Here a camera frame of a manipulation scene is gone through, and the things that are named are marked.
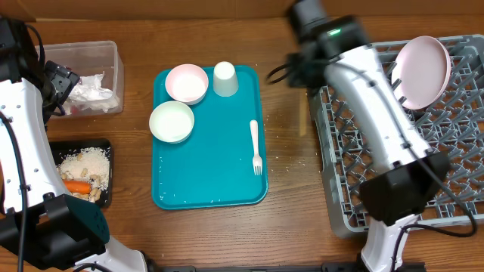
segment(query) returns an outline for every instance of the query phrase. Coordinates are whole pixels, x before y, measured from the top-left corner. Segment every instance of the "black tray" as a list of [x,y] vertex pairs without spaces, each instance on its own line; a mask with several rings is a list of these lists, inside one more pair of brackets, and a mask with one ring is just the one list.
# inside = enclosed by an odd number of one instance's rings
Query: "black tray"
[[109,159],[109,184],[107,189],[102,191],[101,198],[96,201],[99,208],[106,208],[111,205],[111,197],[113,195],[113,160],[114,152],[111,143],[108,139],[92,139],[79,141],[58,141],[50,142],[52,157],[54,157],[55,165],[60,165],[63,162],[65,155],[76,155],[81,153],[82,148],[99,147],[106,151],[106,157]]

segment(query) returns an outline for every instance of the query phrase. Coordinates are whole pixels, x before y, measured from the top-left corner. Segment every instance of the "green light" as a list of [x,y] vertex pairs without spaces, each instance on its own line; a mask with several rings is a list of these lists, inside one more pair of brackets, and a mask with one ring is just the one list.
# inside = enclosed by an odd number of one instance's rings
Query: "green light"
[[335,36],[336,34],[338,34],[339,32],[341,32],[341,29],[333,29],[331,31],[328,31],[327,34],[329,36]]

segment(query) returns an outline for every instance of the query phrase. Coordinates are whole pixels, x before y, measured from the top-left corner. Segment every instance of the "pink plate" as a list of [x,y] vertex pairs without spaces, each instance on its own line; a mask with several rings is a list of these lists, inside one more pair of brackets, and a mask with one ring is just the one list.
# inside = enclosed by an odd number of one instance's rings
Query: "pink plate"
[[193,105],[202,101],[205,96],[209,87],[209,77],[196,65],[182,64],[169,72],[165,87],[174,100]]
[[392,83],[402,83],[394,94],[407,100],[402,106],[418,110],[429,106],[445,91],[451,75],[451,58],[437,39],[421,36],[411,40],[400,51],[392,71]]

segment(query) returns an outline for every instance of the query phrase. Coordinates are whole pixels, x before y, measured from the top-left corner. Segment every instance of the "fork handle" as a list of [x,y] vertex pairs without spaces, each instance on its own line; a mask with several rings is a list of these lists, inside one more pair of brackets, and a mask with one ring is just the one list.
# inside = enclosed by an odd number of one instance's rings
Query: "fork handle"
[[259,155],[259,128],[257,121],[250,121],[250,134],[252,135],[252,145],[254,146],[254,155]]

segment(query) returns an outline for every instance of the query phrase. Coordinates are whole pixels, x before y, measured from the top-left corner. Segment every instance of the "white cup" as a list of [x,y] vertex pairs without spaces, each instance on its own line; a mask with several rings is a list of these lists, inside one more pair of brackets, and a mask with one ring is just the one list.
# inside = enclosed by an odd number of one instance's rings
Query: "white cup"
[[222,61],[213,69],[213,90],[221,97],[234,95],[239,89],[239,81],[232,63]]

